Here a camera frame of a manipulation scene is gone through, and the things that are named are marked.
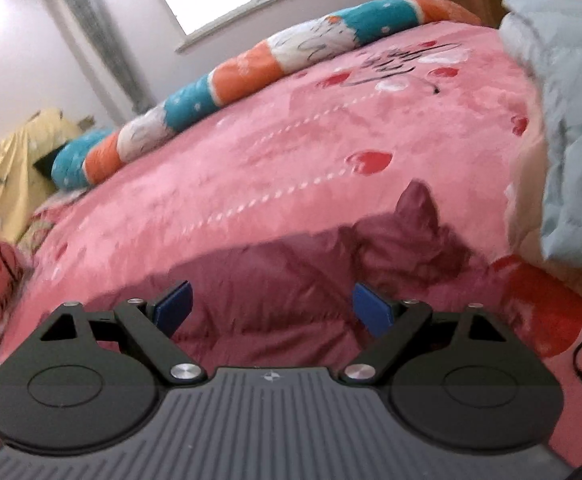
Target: pink bedsheet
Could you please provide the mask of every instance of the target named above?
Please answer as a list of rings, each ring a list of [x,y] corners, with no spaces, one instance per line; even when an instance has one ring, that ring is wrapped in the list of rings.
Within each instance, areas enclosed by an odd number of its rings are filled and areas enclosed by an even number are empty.
[[[387,66],[402,73],[382,78]],[[37,253],[0,360],[63,301],[87,303],[220,248],[391,211],[412,178],[469,245],[500,256],[529,91],[496,30],[448,22],[276,82],[71,207]]]

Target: white dotted line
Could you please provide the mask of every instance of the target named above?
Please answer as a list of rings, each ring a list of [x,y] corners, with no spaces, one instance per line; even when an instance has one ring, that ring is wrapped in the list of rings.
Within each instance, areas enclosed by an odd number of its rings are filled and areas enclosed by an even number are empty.
[[[282,198],[284,195],[290,195],[295,193],[300,189],[306,189],[309,186],[319,186],[324,182],[328,182],[333,180],[334,178],[342,177],[345,175],[351,175],[353,171],[348,171],[347,169],[343,168],[338,173],[328,173],[324,176],[318,176],[313,180],[305,180],[298,184],[297,186],[290,186],[286,190],[278,189],[276,192],[267,193],[259,198],[254,198],[250,200],[250,202],[240,204],[237,207],[233,207],[231,209],[226,210],[222,213],[213,213],[210,214],[206,220],[200,220],[197,223],[193,223],[182,230],[182,234],[188,235],[191,234],[196,229],[202,228],[204,225],[209,225],[216,222],[221,222],[225,218],[231,218],[232,216],[238,215],[239,213],[244,212],[246,209],[252,208],[257,206],[258,204],[264,204],[271,200],[277,200],[278,198]]]
[[[298,128],[298,127],[302,126],[303,124],[310,123],[311,121],[318,121],[321,117],[324,117],[325,115],[329,115],[332,112],[337,112],[338,110],[342,110],[343,108],[349,108],[351,105],[355,105],[355,104],[357,104],[357,103],[359,103],[361,101],[366,101],[367,99],[372,98],[373,96],[376,96],[376,95],[381,94],[381,93],[382,92],[374,91],[374,92],[371,92],[370,94],[363,95],[362,97],[355,98],[354,100],[351,100],[351,101],[349,101],[347,103],[342,103],[342,104],[335,105],[333,108],[329,108],[328,110],[325,110],[324,112],[321,112],[319,114],[315,114],[313,117],[307,117],[306,119],[303,119],[301,121],[298,121],[298,122],[296,122],[294,124],[289,124],[289,126],[286,126],[285,128],[278,130],[277,132],[272,132],[272,133],[270,133],[268,135],[265,135],[264,137],[256,140],[253,143],[253,145],[254,146],[257,146],[258,144],[261,144],[263,142],[266,142],[267,140],[270,140],[273,137],[278,136],[278,135],[280,135],[282,133],[288,133],[293,128]]]

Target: silver screw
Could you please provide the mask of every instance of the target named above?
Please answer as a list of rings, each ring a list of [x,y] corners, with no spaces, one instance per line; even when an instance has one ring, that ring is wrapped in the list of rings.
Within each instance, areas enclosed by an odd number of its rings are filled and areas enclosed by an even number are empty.
[[[371,365],[349,365],[344,368],[344,374],[354,381],[367,381],[375,376],[375,368]]]
[[[181,363],[171,368],[171,375],[176,379],[190,381],[202,375],[202,368],[191,363]]]

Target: wall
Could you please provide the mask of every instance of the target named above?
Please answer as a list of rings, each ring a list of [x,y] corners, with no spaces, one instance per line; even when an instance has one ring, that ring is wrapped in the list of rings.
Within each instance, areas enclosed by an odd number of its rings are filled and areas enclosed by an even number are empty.
[[[161,0],[104,0],[156,101],[274,32],[368,0],[283,0],[176,54],[183,33]]]
[[[45,107],[111,124],[43,0],[0,0],[0,140]]]

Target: yellow cloth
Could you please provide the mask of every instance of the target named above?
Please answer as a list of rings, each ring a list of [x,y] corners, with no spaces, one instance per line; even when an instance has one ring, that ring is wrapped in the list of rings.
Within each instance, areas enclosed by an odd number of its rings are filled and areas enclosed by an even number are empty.
[[[44,110],[0,142],[0,238],[15,243],[31,214],[56,188],[33,164],[82,135],[59,110]]]

